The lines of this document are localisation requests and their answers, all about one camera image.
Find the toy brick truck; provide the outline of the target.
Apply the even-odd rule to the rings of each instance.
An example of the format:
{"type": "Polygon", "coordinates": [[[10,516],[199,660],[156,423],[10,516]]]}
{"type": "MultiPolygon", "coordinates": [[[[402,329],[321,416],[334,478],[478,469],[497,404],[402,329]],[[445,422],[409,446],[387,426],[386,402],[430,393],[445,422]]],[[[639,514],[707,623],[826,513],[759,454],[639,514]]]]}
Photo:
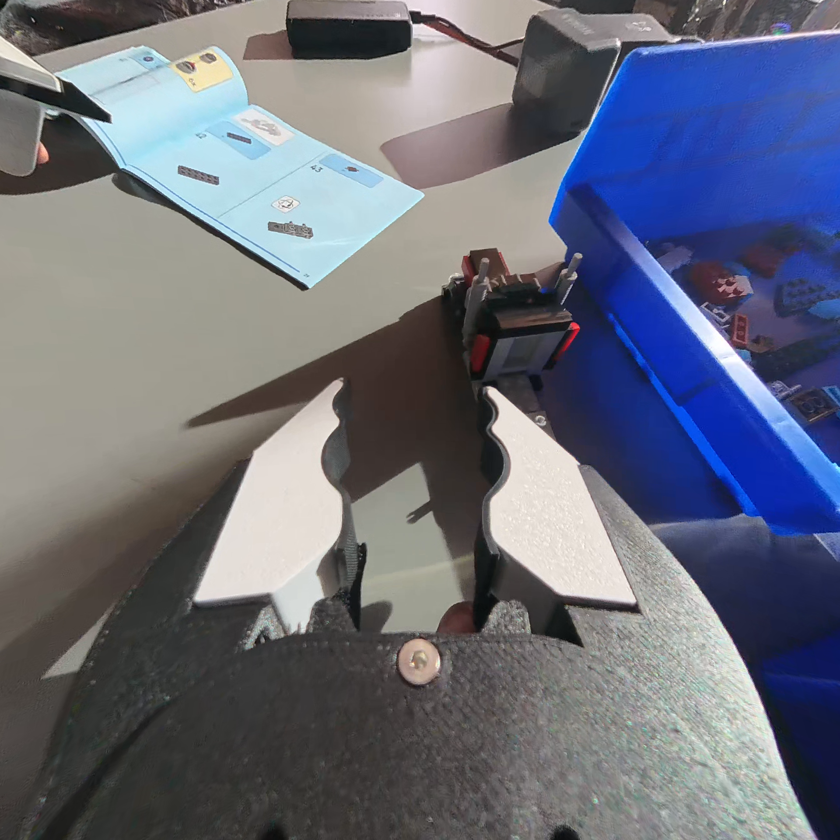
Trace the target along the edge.
{"type": "Polygon", "coordinates": [[[557,364],[580,331],[566,307],[581,253],[535,272],[509,270],[496,248],[468,252],[476,275],[461,269],[442,286],[441,300],[457,323],[461,355],[476,399],[496,388],[549,436],[540,402],[543,374],[557,364]]]}

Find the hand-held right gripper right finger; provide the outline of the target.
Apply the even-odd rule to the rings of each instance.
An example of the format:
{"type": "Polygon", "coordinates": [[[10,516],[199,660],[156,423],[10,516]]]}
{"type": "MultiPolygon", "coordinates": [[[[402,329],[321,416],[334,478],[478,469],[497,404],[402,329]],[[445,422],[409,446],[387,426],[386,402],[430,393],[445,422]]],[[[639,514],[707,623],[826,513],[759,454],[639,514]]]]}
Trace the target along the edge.
{"type": "Polygon", "coordinates": [[[520,603],[533,631],[573,630],[570,606],[637,613],[583,465],[495,386],[478,402],[489,489],[476,535],[476,625],[488,627],[501,602],[520,603]]]}

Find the black power adapter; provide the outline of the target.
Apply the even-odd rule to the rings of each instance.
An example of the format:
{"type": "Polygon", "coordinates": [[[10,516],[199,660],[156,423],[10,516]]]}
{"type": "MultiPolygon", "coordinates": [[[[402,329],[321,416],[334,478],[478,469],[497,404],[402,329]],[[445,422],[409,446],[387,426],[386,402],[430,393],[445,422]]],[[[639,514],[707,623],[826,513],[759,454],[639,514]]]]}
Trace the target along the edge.
{"type": "Polygon", "coordinates": [[[289,1],[286,31],[300,60],[391,56],[413,42],[410,11],[398,1],[289,1]]]}

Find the pile of loose toy bricks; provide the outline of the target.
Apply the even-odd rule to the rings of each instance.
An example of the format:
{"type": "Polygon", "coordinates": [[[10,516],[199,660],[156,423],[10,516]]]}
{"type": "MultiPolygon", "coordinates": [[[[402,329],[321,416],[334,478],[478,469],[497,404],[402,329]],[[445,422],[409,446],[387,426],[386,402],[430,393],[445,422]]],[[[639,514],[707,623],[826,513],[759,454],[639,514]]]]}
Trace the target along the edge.
{"type": "Polygon", "coordinates": [[[838,223],[764,222],[645,247],[800,425],[838,425],[838,223]]]}

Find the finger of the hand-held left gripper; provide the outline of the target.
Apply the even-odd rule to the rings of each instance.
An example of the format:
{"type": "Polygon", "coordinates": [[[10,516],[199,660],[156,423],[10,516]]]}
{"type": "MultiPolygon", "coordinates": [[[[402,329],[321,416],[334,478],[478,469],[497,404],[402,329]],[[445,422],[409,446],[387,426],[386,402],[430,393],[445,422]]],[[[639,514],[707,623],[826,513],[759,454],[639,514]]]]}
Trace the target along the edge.
{"type": "Polygon", "coordinates": [[[1,38],[1,89],[37,102],[53,112],[111,123],[101,104],[68,80],[42,67],[34,58],[1,38]]]}
{"type": "Polygon", "coordinates": [[[44,117],[36,100],[1,90],[1,172],[20,177],[37,168],[44,117]]]}

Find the blue bin with white card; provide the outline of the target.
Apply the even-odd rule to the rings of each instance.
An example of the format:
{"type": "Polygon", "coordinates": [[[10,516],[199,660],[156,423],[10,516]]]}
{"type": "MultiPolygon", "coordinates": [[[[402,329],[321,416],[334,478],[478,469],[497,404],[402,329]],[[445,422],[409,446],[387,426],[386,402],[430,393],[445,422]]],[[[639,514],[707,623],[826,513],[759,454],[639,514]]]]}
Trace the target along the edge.
{"type": "Polygon", "coordinates": [[[555,387],[656,518],[735,503],[838,532],[838,425],[800,425],[645,247],[770,222],[838,223],[838,32],[628,57],[549,222],[584,255],[589,333],[555,387]]]}

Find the dark grey flat box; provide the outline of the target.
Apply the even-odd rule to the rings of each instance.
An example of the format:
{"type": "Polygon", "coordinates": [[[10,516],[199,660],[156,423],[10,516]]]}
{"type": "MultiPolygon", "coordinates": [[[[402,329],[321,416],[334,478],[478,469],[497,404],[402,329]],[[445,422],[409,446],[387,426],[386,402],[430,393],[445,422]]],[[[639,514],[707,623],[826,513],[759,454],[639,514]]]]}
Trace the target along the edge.
{"type": "Polygon", "coordinates": [[[651,14],[607,12],[605,6],[585,6],[582,2],[566,8],[575,11],[575,25],[581,36],[592,42],[616,41],[621,46],[674,45],[682,37],[670,33],[651,14]]]}

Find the grey electronic device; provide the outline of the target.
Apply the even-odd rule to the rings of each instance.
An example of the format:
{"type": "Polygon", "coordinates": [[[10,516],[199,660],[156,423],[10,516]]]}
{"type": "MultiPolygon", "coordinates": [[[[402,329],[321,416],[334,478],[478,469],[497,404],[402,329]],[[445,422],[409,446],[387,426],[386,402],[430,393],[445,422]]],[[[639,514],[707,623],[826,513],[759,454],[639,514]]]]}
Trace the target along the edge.
{"type": "Polygon", "coordinates": [[[622,47],[618,16],[551,8],[528,21],[511,102],[544,135],[569,140],[591,123],[622,47]]]}

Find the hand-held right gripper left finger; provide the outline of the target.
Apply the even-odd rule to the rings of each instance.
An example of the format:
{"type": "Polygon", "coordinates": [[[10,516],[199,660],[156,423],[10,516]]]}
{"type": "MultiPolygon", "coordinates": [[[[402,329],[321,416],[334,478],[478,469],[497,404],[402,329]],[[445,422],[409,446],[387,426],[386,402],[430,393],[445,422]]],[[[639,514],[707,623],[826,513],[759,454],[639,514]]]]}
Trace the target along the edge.
{"type": "Polygon", "coordinates": [[[196,606],[269,600],[308,624],[358,567],[350,498],[349,383],[327,385],[255,449],[193,595],[196,606]]]}

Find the light blue instruction booklet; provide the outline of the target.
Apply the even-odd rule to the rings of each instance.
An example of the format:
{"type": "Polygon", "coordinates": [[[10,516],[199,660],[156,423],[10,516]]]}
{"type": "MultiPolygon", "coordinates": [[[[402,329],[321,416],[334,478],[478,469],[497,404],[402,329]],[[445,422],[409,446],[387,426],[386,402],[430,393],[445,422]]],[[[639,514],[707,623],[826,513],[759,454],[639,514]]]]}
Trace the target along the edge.
{"type": "Polygon", "coordinates": [[[216,46],[133,46],[58,76],[111,114],[81,122],[121,172],[302,287],[424,198],[250,102],[216,46]]]}

